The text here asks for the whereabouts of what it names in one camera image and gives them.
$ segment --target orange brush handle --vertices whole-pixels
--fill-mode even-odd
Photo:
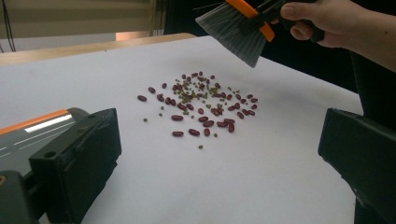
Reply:
[[[244,0],[225,0],[228,4],[236,8],[238,11],[240,11],[244,16],[246,16],[248,19],[255,17],[257,14],[259,14],[256,9],[254,9],[251,5],[249,5],[247,2]],[[265,36],[265,38],[271,42],[274,37],[275,33],[268,25],[267,22],[264,23],[264,25],[260,28],[260,31],[262,34]]]
[[[43,116],[35,118],[35,119],[29,119],[24,122],[6,127],[4,129],[0,129],[0,134],[10,133],[10,132],[22,129],[22,128],[26,128],[28,126],[37,124],[41,121],[44,121],[47,119],[53,119],[53,118],[59,117],[61,115],[67,114],[67,113],[69,113],[67,110],[62,109],[62,110],[58,110],[58,111],[55,111],[55,112],[47,114],[47,115],[43,115]]]

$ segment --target brush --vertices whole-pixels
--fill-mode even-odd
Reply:
[[[255,67],[267,41],[271,42],[275,33],[268,21],[280,19],[286,29],[294,25],[294,21],[283,20],[280,8],[289,1],[267,0],[257,8],[252,7],[244,0],[226,0],[221,6],[207,12],[196,19],[196,22],[221,45],[235,56]],[[323,32],[314,28],[311,40],[318,42],[323,38]]]

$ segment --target table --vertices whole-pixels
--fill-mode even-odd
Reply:
[[[172,95],[163,83],[198,71],[223,91],[254,94],[256,115],[225,111],[235,132],[214,127],[218,138],[173,137],[202,130],[190,118],[198,115],[171,121],[180,110],[148,86]],[[0,74],[0,126],[59,108],[117,108],[119,166],[83,223],[353,223],[354,194],[317,153],[328,107],[361,114],[353,92],[264,58],[252,69],[210,36],[0,66]]]

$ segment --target black cable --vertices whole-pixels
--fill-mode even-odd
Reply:
[[[11,51],[15,52],[16,49],[15,49],[15,44],[14,44],[14,38],[12,36],[11,24],[9,22],[6,2],[5,2],[5,0],[2,0],[2,2],[3,2],[4,21],[5,21],[5,25],[6,25],[8,43],[9,43],[9,46],[11,47]]]

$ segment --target hand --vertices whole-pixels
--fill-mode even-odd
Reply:
[[[313,30],[301,20],[312,21],[324,31],[318,43],[328,48],[344,48],[353,39],[359,16],[365,8],[349,0],[318,0],[316,3],[287,3],[281,8],[281,16],[296,21],[290,32],[298,40],[308,40]]]

